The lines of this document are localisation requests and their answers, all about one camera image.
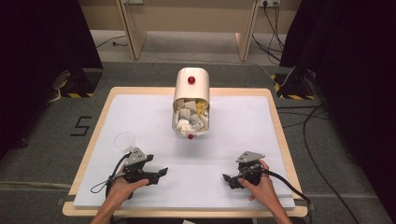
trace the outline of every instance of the plastic cup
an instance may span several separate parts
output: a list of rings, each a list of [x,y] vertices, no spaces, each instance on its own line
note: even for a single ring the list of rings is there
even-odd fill
[[[136,137],[130,132],[119,133],[114,139],[114,146],[123,154],[126,154],[136,147]]]

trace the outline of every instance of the human arm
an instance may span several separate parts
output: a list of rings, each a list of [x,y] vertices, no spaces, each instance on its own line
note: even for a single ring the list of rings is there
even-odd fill
[[[260,160],[262,168],[269,170],[268,165]],[[260,184],[258,186],[250,184],[246,179],[239,178],[239,183],[248,189],[252,195],[249,197],[250,201],[257,199],[262,205],[267,207],[274,216],[278,224],[292,223],[282,204],[276,196],[274,185],[269,175],[262,174]]]
[[[113,213],[122,205],[129,195],[136,189],[146,186],[148,183],[149,181],[147,179],[142,179],[130,184],[126,182],[124,178],[116,178],[107,194],[105,202],[99,208],[91,224],[107,224]]]

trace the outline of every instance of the red dot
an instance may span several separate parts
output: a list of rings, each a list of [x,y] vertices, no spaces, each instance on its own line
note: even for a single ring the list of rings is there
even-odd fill
[[[195,77],[189,77],[189,83],[194,84],[195,82]]]

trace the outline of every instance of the electrical cord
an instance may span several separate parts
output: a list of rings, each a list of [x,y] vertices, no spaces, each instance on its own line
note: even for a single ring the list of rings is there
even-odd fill
[[[108,41],[110,41],[110,40],[112,40],[112,39],[122,38],[122,37],[125,37],[125,36],[126,36],[126,35],[120,35],[120,36],[111,37],[111,38],[109,38],[108,40],[106,40],[105,42],[103,42],[102,44],[96,46],[96,48],[101,47],[102,45],[104,45],[105,43],[107,43]]]
[[[251,169],[250,167],[245,167],[245,168],[242,168],[241,169],[241,173],[242,173],[242,177],[245,179],[245,174],[248,174],[248,173],[262,173],[262,174],[266,174],[266,175],[270,175],[270,176],[273,176],[273,177],[276,177],[277,179],[279,179],[280,181],[282,181],[286,186],[288,186],[288,188],[289,189],[291,189],[294,193],[296,193],[298,196],[300,196],[301,198],[303,198],[304,200],[306,200],[306,202],[307,202],[307,204],[308,204],[308,216],[309,216],[309,223],[311,224],[312,223],[312,215],[311,215],[311,212],[310,212],[310,210],[309,210],[309,207],[310,207],[310,205],[311,205],[311,200],[308,198],[308,197],[306,197],[304,194],[302,194],[299,190],[297,190],[288,180],[286,180],[283,176],[281,176],[281,175],[279,175],[279,174],[277,174],[277,173],[274,173],[274,172],[271,172],[271,171],[269,171],[269,170],[266,170],[266,169],[264,169],[264,168],[262,168],[262,170],[261,171],[259,171],[259,170],[253,170],[253,169]]]
[[[257,41],[256,37],[254,35],[252,35],[253,40],[256,42],[256,44],[259,46],[259,48],[264,51],[265,53],[267,53],[269,56],[273,57],[274,59],[278,60],[280,62],[280,59],[278,57],[275,56],[275,54],[273,54],[270,50],[273,51],[277,51],[277,52],[282,52],[280,50],[277,49],[270,49],[269,47],[264,46],[262,43],[260,43],[259,41]]]
[[[271,22],[271,20],[270,20],[270,18],[269,18],[269,16],[268,16],[268,14],[267,14],[267,10],[266,10],[266,9],[267,9],[267,6],[268,6],[268,2],[267,2],[267,1],[264,1],[264,2],[263,2],[263,9],[264,9],[265,17],[267,18],[268,22],[270,23],[271,29],[272,29],[272,31],[273,31],[273,35],[272,35],[272,37],[271,37],[271,40],[270,40],[268,49],[270,49],[271,44],[272,44],[272,41],[273,41],[273,39],[275,38],[275,39],[277,40],[277,43],[278,43],[280,49],[283,51],[284,45],[283,45],[282,41],[280,40],[278,31],[277,31],[277,24],[278,24],[278,20],[279,20],[279,4],[278,4],[277,2],[274,2],[274,5],[275,5],[275,14],[276,14],[276,16],[275,16],[275,25],[272,24],[272,22]],[[273,63],[273,64],[277,64],[277,63],[274,63],[274,62],[271,60],[270,56],[271,56],[271,55],[268,54],[268,60],[269,60],[271,63]]]
[[[315,109],[313,109],[311,111],[311,113],[308,115],[308,117],[306,118],[306,120],[304,121],[304,127],[303,127],[303,137],[304,137],[304,144],[305,144],[305,148],[308,152],[309,158],[311,159],[311,161],[313,162],[315,168],[317,169],[318,173],[320,174],[320,176],[323,178],[323,180],[326,182],[326,184],[332,189],[332,191],[334,192],[334,194],[337,196],[337,198],[341,201],[341,203],[344,205],[344,207],[346,208],[346,210],[348,211],[348,213],[352,216],[353,220],[355,221],[355,223],[359,224],[358,219],[355,217],[355,215],[353,214],[352,210],[349,208],[349,206],[347,205],[347,203],[343,200],[343,198],[340,196],[340,194],[337,192],[337,190],[332,186],[332,184],[329,182],[329,180],[325,177],[325,175],[320,171],[320,168],[318,167],[317,163],[315,162],[314,157],[312,156],[311,150],[307,144],[306,141],[306,123],[311,119],[312,115],[315,113],[316,110],[318,110],[319,108],[321,108],[322,105],[319,105],[318,107],[316,107]]]

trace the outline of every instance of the cable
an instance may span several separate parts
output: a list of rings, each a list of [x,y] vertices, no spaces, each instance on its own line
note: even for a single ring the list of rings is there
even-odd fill
[[[280,181],[282,181],[286,186],[288,186],[289,189],[291,189],[294,193],[296,193],[298,196],[300,196],[301,198],[303,198],[304,200],[306,200],[307,204],[308,204],[308,215],[309,215],[309,223],[312,223],[312,215],[311,212],[309,210],[309,205],[311,205],[311,200],[306,197],[304,194],[302,194],[299,190],[297,190],[291,183],[289,183],[288,180],[286,180],[283,176],[271,172],[269,170],[266,170],[264,168],[262,168],[260,171],[259,170],[254,170],[251,169],[250,167],[245,167],[241,170],[242,173],[242,177],[245,179],[245,174],[248,173],[262,173],[262,174],[267,174],[267,175],[271,175],[273,177],[278,178]]]
[[[272,29],[272,31],[273,31],[273,35],[272,35],[272,37],[271,37],[271,40],[270,40],[268,49],[270,49],[271,44],[272,44],[272,41],[273,41],[273,39],[275,38],[275,39],[277,40],[277,43],[278,43],[280,49],[283,51],[284,45],[283,45],[282,41],[280,40],[278,31],[277,31],[277,23],[278,23],[278,20],[279,20],[279,4],[278,4],[277,2],[274,2],[274,5],[275,5],[275,14],[276,14],[276,16],[275,16],[275,20],[276,20],[276,21],[275,21],[275,26],[272,24],[272,22],[271,22],[271,20],[270,20],[270,18],[269,18],[269,16],[268,16],[268,14],[267,14],[267,10],[266,10],[266,9],[267,9],[267,5],[268,5],[268,2],[267,2],[267,1],[264,1],[264,2],[263,2],[264,14],[265,14],[265,17],[267,18],[268,22],[270,23],[271,29]],[[271,63],[274,63],[274,62],[270,59],[269,56],[270,56],[270,55],[268,55],[268,60],[269,60]]]
[[[277,50],[277,49],[270,49],[269,47],[266,47],[266,46],[264,46],[262,43],[260,43],[259,41],[257,41],[257,39],[256,39],[256,37],[255,37],[254,35],[252,35],[252,37],[253,37],[253,40],[256,42],[256,44],[259,46],[259,48],[260,48],[262,51],[264,51],[265,53],[267,53],[268,56],[271,56],[271,57],[273,57],[274,59],[276,59],[276,60],[278,60],[278,61],[280,62],[280,59],[279,59],[278,57],[276,57],[270,50],[277,51],[277,52],[282,52],[282,51]]]
[[[71,185],[67,184],[54,184],[43,182],[23,182],[23,181],[0,181],[0,189],[11,187],[29,187],[33,189],[70,189]]]
[[[303,137],[304,137],[304,144],[305,144],[305,148],[308,152],[308,155],[311,159],[311,161],[313,162],[315,168],[317,169],[318,173],[320,174],[320,176],[323,178],[323,180],[326,182],[326,184],[332,189],[332,191],[334,192],[334,194],[338,197],[338,199],[341,201],[341,203],[344,205],[344,207],[346,208],[346,210],[349,212],[349,214],[352,216],[352,218],[354,219],[355,223],[359,224],[359,221],[356,219],[355,215],[353,214],[352,210],[349,208],[349,206],[346,204],[346,202],[343,200],[343,198],[340,196],[340,194],[337,192],[337,190],[335,190],[335,188],[330,184],[330,182],[327,180],[327,178],[324,176],[324,174],[320,171],[317,163],[315,162],[311,150],[307,144],[306,141],[306,123],[309,121],[309,119],[312,117],[312,115],[315,113],[315,111],[317,109],[319,109],[320,107],[322,107],[322,105],[316,107],[315,109],[313,109],[311,111],[311,113],[308,115],[308,117],[306,118],[306,120],[304,121],[304,127],[303,127]]]
[[[120,35],[120,36],[116,36],[116,37],[111,37],[111,38],[109,38],[108,40],[106,40],[105,42],[103,42],[102,44],[96,46],[96,48],[101,47],[102,45],[104,45],[105,43],[107,43],[108,41],[110,41],[110,40],[112,40],[112,39],[122,38],[122,37],[125,37],[125,36],[126,36],[126,35]]]

